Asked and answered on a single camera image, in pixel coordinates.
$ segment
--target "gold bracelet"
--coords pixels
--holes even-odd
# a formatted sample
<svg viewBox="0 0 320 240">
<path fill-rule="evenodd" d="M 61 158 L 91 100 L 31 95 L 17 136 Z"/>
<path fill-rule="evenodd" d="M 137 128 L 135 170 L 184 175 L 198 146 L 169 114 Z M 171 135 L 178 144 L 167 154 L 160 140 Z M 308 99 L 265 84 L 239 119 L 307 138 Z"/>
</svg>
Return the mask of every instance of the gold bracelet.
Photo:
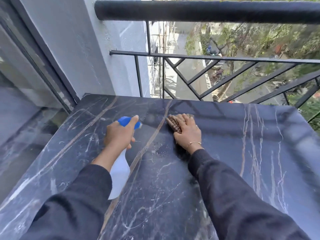
<svg viewBox="0 0 320 240">
<path fill-rule="evenodd" d="M 192 141 L 192 142 L 189 142 L 189 145 L 188 145 L 186 148 L 188 149 L 188 147 L 189 147 L 192 143 L 198 143 L 199 145 L 201 145 L 201 142 L 198 142 L 198 141 Z"/>
</svg>

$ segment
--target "black sleeve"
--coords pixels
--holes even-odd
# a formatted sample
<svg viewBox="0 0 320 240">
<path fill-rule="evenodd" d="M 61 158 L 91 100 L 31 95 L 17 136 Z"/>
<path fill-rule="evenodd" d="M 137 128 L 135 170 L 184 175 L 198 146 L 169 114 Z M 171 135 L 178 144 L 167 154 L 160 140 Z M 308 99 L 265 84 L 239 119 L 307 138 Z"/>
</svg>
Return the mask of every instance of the black sleeve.
<svg viewBox="0 0 320 240">
<path fill-rule="evenodd" d="M 87 165 L 66 190 L 43 204 L 20 240 L 97 240 L 111 189 L 109 172 Z"/>
<path fill-rule="evenodd" d="M 204 150 L 188 164 L 220 240 L 310 239 L 294 220 L 261 200 L 232 168 Z"/>
</svg>

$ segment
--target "marble countertop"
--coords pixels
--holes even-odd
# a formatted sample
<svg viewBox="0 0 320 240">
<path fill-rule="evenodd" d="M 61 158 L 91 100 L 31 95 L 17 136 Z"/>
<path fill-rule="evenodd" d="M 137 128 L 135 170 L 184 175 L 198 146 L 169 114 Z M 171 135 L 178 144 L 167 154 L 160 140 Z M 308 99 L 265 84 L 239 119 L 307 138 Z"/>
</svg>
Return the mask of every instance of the marble countertop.
<svg viewBox="0 0 320 240">
<path fill-rule="evenodd" d="M 42 203 L 100 153 L 106 126 L 134 115 L 143 126 L 126 153 L 131 175 L 109 201 L 99 239 L 217 239 L 188 155 L 165 122 L 178 113 L 194 115 L 212 157 L 318 239 L 320 143 L 295 108 L 88 94 L 0 205 L 0 240 L 19 239 Z"/>
</svg>

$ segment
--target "balcony railing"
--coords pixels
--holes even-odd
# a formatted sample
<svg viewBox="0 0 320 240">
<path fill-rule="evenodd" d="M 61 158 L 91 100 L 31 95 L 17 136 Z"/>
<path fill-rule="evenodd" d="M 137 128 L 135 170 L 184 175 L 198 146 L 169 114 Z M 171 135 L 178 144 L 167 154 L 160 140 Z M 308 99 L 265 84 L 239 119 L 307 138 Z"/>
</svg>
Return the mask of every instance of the balcony railing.
<svg viewBox="0 0 320 240">
<path fill-rule="evenodd" d="M 98 0 L 95 2 L 95 12 L 99 20 L 126 20 L 126 21 L 145 21 L 148 52 L 135 52 L 123 50 L 111 50 L 110 55 L 128 55 L 134 56 L 140 96 L 142 96 L 141 77 L 139 71 L 139 56 L 162 58 L 162 98 L 165 92 L 172 98 L 176 97 L 165 86 L 165 64 L 167 63 L 188 86 L 188 88 L 199 99 L 203 98 L 221 86 L 230 82 L 249 68 L 260 62 L 285 63 L 283 67 L 266 75 L 260 80 L 250 84 L 248 87 L 227 97 L 221 102 L 229 102 L 239 96 L 253 90 L 254 88 L 270 81 L 271 79 L 293 69 L 300 64 L 320 64 L 320 60 L 313 59 L 277 59 L 277 58 L 250 58 L 250 57 L 220 57 L 204 55 L 178 55 L 152 53 L 150 45 L 149 21 L 188 21 L 188 22 L 248 22 L 248 23 L 287 23 L 287 24 L 320 24 L 320 3 L 306 1 L 108 1 Z M 178 58 L 177 63 L 173 63 L 169 58 Z M 178 70 L 185 59 L 211 60 L 211 62 L 198 74 L 187 80 Z M 210 89 L 198 94 L 191 84 L 214 67 L 219 61 L 242 61 L 246 62 L 234 73 L 226 76 L 222 81 L 213 85 Z M 262 103 L 275 96 L 283 94 L 286 103 L 289 101 L 286 92 L 300 86 L 306 82 L 314 80 L 314 86 L 311 87 L 295 104 L 296 108 L 302 106 L 319 89 L 318 77 L 320 69 L 299 77 L 278 89 L 254 100 L 251 103 Z M 312 121 L 320 114 L 320 111 L 312 116 L 308 122 Z"/>
</svg>

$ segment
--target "spray bottle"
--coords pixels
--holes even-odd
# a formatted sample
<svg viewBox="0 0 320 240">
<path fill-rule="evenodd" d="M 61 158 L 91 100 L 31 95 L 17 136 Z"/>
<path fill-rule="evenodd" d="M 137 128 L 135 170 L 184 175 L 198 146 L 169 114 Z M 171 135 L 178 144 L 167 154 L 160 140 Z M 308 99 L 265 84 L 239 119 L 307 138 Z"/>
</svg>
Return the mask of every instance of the spray bottle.
<svg viewBox="0 0 320 240">
<path fill-rule="evenodd" d="M 127 124 L 129 124 L 130 120 L 131 120 L 130 117 L 123 116 L 120 119 L 118 119 L 118 122 L 120 125 L 126 126 Z M 141 128 L 141 126 L 142 126 L 142 123 L 138 121 L 135 124 L 134 129 Z M 112 190 L 108 200 L 117 198 L 120 195 L 123 187 L 125 186 L 129 178 L 130 167 L 126 160 L 126 150 L 127 149 L 124 149 L 121 152 L 120 156 L 118 156 L 118 158 L 116 159 L 116 161 L 111 167 L 110 175 L 112 179 Z"/>
</svg>

